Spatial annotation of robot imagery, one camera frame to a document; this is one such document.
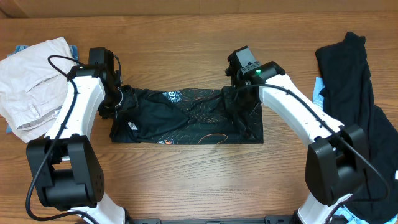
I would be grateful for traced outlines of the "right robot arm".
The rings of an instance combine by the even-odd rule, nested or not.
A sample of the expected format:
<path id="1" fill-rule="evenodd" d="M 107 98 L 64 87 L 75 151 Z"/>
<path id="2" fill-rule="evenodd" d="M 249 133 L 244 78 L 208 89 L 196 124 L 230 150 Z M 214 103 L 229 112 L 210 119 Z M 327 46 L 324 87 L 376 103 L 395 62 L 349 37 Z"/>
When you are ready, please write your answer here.
<path id="1" fill-rule="evenodd" d="M 305 182 L 310 191 L 291 223 L 333 223 L 339 205 L 366 183 L 369 170 L 364 131 L 345 126 L 315 106 L 294 85 L 285 70 L 271 61 L 257 61 L 249 47 L 233 51 L 225 73 L 231 88 L 224 104 L 244 135 L 254 135 L 243 117 L 260 104 L 276 112 L 307 148 Z"/>

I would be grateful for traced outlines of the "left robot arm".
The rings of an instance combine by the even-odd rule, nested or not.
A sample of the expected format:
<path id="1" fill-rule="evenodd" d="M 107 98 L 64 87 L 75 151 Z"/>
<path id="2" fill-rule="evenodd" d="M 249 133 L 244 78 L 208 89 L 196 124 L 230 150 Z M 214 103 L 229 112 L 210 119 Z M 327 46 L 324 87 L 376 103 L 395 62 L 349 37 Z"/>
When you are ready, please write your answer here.
<path id="1" fill-rule="evenodd" d="M 132 223 L 128 211 L 105 192 L 104 173 L 90 143 L 95 116 L 120 119 L 138 107 L 129 85 L 123 85 L 112 51 L 89 51 L 87 64 L 75 61 L 68 93 L 54 125 L 43 139 L 26 148 L 32 182 L 25 200 L 28 216 L 49 221 L 78 215 L 86 223 Z"/>

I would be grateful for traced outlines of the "black orange patterned jersey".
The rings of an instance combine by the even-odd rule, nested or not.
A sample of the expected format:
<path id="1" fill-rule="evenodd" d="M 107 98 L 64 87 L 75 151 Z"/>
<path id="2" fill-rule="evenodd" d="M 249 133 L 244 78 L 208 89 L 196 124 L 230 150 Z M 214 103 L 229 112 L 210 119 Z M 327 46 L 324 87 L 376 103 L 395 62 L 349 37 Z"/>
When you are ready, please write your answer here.
<path id="1" fill-rule="evenodd" d="M 262 144 L 262 107 L 226 108 L 231 87 L 174 91 L 133 90 L 137 107 L 119 114 L 110 132 L 116 143 Z"/>

